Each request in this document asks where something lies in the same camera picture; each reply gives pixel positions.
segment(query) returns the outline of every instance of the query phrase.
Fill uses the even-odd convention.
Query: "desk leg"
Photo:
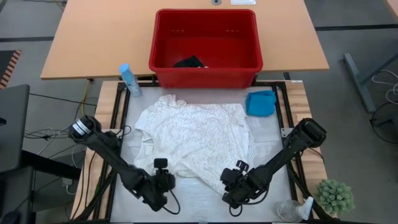
[[[47,159],[25,150],[22,150],[21,166],[31,166],[37,171],[72,180],[79,180],[81,172],[79,168],[66,165],[62,162],[53,161],[52,159]]]

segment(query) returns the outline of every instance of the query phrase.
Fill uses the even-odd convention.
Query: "gray floor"
[[[384,0],[305,0],[305,3],[315,26],[395,23]],[[8,0],[0,13],[0,38],[54,35],[61,16],[62,11],[54,3]],[[366,68],[366,65],[383,54],[382,50],[389,43],[398,39],[398,30],[324,31],[317,34],[330,70],[291,73],[291,76],[293,79],[304,80],[312,115],[328,131],[328,138],[322,147],[328,177],[346,182],[353,188],[356,209],[342,216],[342,219],[395,223],[395,211],[398,207],[398,148],[374,134],[369,124],[371,115],[366,112],[341,59],[344,53],[349,52],[360,69]],[[40,79],[50,46],[51,42],[0,43],[0,50],[22,50],[22,57],[9,85],[27,83],[32,93],[80,101],[86,80]],[[398,73],[398,62],[389,69]],[[282,75],[266,73],[262,77],[275,79],[282,78]],[[387,75],[381,75],[380,78],[396,82]],[[100,86],[101,81],[96,80],[90,86],[89,96],[98,96]],[[384,93],[389,86],[371,84],[371,89],[377,104],[386,101]],[[73,120],[77,106],[77,103],[69,101],[31,95],[26,129],[62,129]],[[86,107],[88,114],[93,114],[94,110],[94,106]],[[386,111],[396,113],[398,108],[390,106]],[[391,137],[393,133],[382,134]],[[45,144],[42,140],[26,139],[24,149],[38,152]],[[69,140],[56,140],[43,155],[50,156],[71,144]],[[60,154],[58,159],[71,164],[69,154],[70,151]],[[40,174],[36,185],[40,187],[54,178]],[[37,223],[67,220],[64,205],[73,197],[66,194],[60,181],[48,186],[40,194],[42,198],[56,198],[53,201],[59,203],[54,202],[53,205],[62,206],[39,212]],[[39,203],[37,210],[48,206]],[[70,212],[70,207],[68,204],[67,212]]]

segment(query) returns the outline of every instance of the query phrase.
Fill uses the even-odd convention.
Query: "blue cloth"
[[[246,98],[246,113],[251,116],[269,116],[275,112],[275,93],[271,90],[249,93]]]

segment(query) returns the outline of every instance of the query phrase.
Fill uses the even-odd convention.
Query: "red bin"
[[[192,55],[208,68],[174,68]],[[248,9],[161,9],[149,68],[164,88],[247,88],[262,68],[256,15]]]

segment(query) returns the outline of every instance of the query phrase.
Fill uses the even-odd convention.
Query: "white cloth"
[[[253,167],[256,146],[241,104],[186,104],[161,96],[144,110],[135,128],[143,132],[134,165],[154,174],[154,159],[167,158],[168,170],[199,177],[219,194],[222,171],[242,160]]]

